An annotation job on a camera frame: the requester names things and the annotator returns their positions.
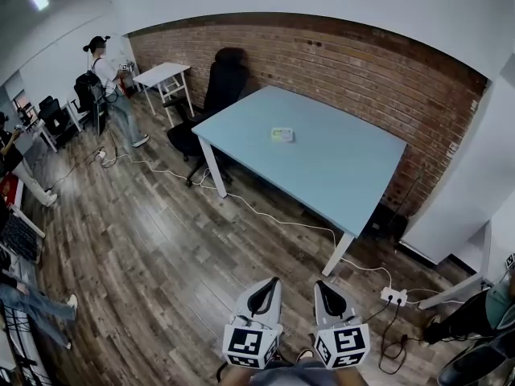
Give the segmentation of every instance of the white pants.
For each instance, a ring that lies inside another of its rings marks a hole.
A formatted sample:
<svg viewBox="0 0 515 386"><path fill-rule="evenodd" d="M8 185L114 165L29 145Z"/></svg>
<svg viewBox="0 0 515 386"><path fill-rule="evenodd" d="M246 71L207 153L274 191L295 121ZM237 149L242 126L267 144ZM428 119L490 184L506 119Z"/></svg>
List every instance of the white pants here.
<svg viewBox="0 0 515 386"><path fill-rule="evenodd" d="M13 175L23 182L41 204L45 206L50 204L50 195L47 195L45 190L39 185L36 179L34 179L32 170L25 158L14 168Z"/></svg>

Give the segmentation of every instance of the man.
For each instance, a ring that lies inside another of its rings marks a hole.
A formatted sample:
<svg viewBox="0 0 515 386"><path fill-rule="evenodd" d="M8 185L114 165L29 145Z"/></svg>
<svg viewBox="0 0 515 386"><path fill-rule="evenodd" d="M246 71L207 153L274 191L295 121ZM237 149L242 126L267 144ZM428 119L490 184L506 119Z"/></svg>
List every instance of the man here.
<svg viewBox="0 0 515 386"><path fill-rule="evenodd" d="M423 345L434 344L445 338L463 338L471 333L492 336L515 299L515 269L508 271L491 289L468 299L456 312L439 322L433 319L423 332Z"/></svg>
<svg viewBox="0 0 515 386"><path fill-rule="evenodd" d="M27 285L0 271L0 300L4 306L20 310L32 317L36 326L49 335L58 345L72 348L68 338L45 316L52 315L65 320L75 320L78 301L73 294L67 304L54 302L35 287Z"/></svg>
<svg viewBox="0 0 515 386"><path fill-rule="evenodd" d="M22 132L20 130L15 130L13 133L6 132L4 130L6 120L6 115L0 112L0 146L2 147L0 154L5 170L18 177L43 206L51 206L57 200L57 195L52 195L50 191L47 193L34 179L27 160L14 145Z"/></svg>
<svg viewBox="0 0 515 386"><path fill-rule="evenodd" d="M272 361L265 370L231 366L222 386L367 386L355 368L327 370L310 349L302 351L293 366Z"/></svg>
<svg viewBox="0 0 515 386"><path fill-rule="evenodd" d="M105 101L113 106L113 111L118 124L122 128L123 137L126 140L126 148L139 147L149 140L147 134L139 133L138 125L133 116L130 100L119 87L120 79L127 76L127 72L116 71L113 65L104 57L105 42L100 36L93 37L88 46L84 46L84 51L91 51L93 56L93 66L91 70L100 80L105 90Z"/></svg>

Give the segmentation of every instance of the laminate floor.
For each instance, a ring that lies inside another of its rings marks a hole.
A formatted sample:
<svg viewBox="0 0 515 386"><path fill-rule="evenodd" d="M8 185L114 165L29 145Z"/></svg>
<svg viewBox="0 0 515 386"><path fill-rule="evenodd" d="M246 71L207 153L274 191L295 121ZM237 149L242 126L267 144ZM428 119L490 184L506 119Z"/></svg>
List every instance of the laminate floor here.
<svg viewBox="0 0 515 386"><path fill-rule="evenodd" d="M185 175L192 162L184 162L169 144L168 120L156 96L153 101L157 117L142 94L134 97L139 125L151 139L130 153L157 170ZM119 130L113 122L109 126L124 154ZM48 152L36 164L36 178L46 187L78 165L56 184L59 199L54 207L41 207L28 191L24 198L24 211L47 233L40 287L56 299L71 293L79 298L76 325L64 327L72 350L44 339L61 381L73 386L215 384L224 324L235 299L254 282L272 276L283 283L283 354L293 359L309 345L307 335L315 324L312 288L333 250L330 233L278 225L256 216L239 199L187 188L182 179L153 173L127 157L109 169L91 162L93 155L84 162L99 146L113 156L109 132L98 138L88 126L58 154ZM230 191L259 211L285 221L324 225L238 166L230 171ZM320 182L314 187L322 187L323 178ZM450 262L426 269L387 240L361 237L347 258L366 268L386 267L396 289L440 291L466 277ZM363 272L342 262L329 280L355 297L364 318L383 307L379 293L388 285L386 273ZM409 300L429 295L414 292ZM446 305L444 312L452 308L456 305ZM406 363L388 376L377 368L378 350L394 311L391 306L369 323L372 351L360 366L363 376L370 385L436 384L439 369L464 345L421 348L410 341ZM415 305L401 308L387 340L399 340L402 334L418 337L419 327L433 313ZM385 369L394 368L385 362Z"/></svg>

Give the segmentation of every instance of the brick wall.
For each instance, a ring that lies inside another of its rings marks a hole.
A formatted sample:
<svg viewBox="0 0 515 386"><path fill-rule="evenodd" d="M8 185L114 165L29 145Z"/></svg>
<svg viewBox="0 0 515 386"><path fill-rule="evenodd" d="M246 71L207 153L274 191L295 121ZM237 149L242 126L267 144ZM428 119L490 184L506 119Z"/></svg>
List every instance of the brick wall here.
<svg viewBox="0 0 515 386"><path fill-rule="evenodd" d="M486 79L442 52L394 33L303 14L220 14L133 33L143 72L172 61L192 66L192 101L204 102L209 68L222 47L242 47L250 91L272 84L352 113L404 139L407 149L383 196L414 214L461 142Z"/></svg>

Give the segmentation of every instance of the power strip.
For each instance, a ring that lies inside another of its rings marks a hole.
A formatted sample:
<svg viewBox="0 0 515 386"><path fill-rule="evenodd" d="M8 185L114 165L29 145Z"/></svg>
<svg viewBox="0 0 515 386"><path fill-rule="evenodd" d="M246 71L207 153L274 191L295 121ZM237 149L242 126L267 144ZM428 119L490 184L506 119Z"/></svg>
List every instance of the power strip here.
<svg viewBox="0 0 515 386"><path fill-rule="evenodd" d="M401 290L400 292L393 290L391 287L385 287L381 291L381 299L393 303L394 305L405 306L408 300L408 293L406 289Z"/></svg>

